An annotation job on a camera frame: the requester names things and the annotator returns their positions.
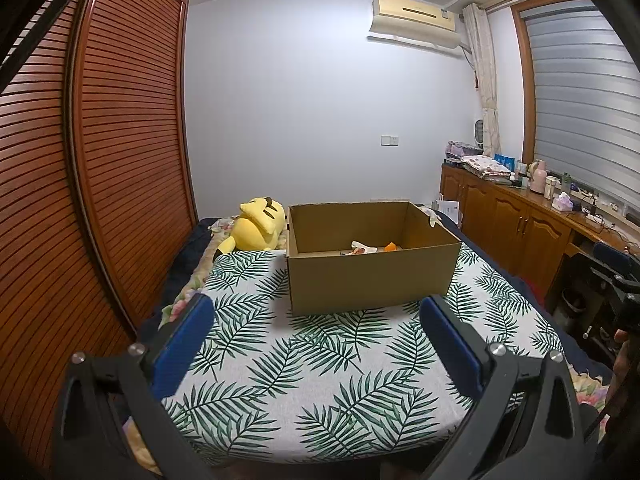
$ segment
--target human hand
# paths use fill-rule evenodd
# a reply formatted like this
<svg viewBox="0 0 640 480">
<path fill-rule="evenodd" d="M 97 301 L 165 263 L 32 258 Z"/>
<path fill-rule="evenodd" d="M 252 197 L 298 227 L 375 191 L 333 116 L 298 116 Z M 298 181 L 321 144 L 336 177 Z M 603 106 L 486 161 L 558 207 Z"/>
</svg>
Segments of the human hand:
<svg viewBox="0 0 640 480">
<path fill-rule="evenodd" d="M 622 343 L 622 348 L 618 353 L 616 361 L 613 363 L 613 377 L 611 378 L 611 384 L 607 390 L 607 402 L 611 400 L 613 395 L 619 389 L 620 384 L 625 379 L 627 372 L 631 366 L 631 360 L 629 359 L 629 334 L 624 330 L 617 330 L 616 335 L 613 336 L 616 343 Z M 616 416 L 620 413 L 620 409 L 626 402 L 626 392 L 622 393 L 619 401 L 614 406 L 610 407 L 609 414 Z"/>
</svg>

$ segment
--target floral curtain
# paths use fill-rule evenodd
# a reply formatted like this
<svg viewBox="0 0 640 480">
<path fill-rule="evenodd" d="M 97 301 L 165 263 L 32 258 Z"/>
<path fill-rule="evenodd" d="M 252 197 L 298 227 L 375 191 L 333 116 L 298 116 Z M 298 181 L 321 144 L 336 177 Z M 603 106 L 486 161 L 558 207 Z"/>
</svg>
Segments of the floral curtain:
<svg viewBox="0 0 640 480">
<path fill-rule="evenodd" d="M 494 41 L 485 10 L 479 9 L 476 4 L 471 4 L 463 9 L 463 13 L 480 87 L 484 154 L 494 156 L 500 153 Z"/>
</svg>

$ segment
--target open cardboard box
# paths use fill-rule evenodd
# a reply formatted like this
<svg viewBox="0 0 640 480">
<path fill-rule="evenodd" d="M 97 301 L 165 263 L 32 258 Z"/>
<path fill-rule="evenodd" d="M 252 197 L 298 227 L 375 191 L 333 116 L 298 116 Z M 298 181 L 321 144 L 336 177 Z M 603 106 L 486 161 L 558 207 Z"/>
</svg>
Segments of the open cardboard box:
<svg viewBox="0 0 640 480">
<path fill-rule="evenodd" d="M 351 242 L 399 250 L 345 256 Z M 393 306 L 446 294 L 460 240 L 409 202 L 295 205 L 287 265 L 294 316 Z"/>
</svg>

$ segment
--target wooden wardrobe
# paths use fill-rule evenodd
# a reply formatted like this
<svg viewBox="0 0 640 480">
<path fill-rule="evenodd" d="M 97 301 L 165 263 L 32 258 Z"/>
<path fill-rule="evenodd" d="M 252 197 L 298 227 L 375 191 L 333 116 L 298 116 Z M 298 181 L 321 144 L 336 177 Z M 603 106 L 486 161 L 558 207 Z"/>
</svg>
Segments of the wooden wardrobe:
<svg viewBox="0 0 640 480">
<path fill-rule="evenodd" d="M 0 413 L 44 471 L 69 357 L 134 340 L 196 223 L 187 3 L 72 0 L 0 95 Z"/>
</svg>

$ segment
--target pink thermos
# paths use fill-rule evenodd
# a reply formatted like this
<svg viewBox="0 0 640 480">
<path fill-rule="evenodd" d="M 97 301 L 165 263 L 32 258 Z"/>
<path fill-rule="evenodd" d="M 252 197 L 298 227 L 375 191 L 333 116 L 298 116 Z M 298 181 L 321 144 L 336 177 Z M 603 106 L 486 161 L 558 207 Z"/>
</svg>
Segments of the pink thermos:
<svg viewBox="0 0 640 480">
<path fill-rule="evenodd" d="M 538 160 L 531 165 L 531 190 L 536 193 L 545 193 L 545 161 Z"/>
</svg>

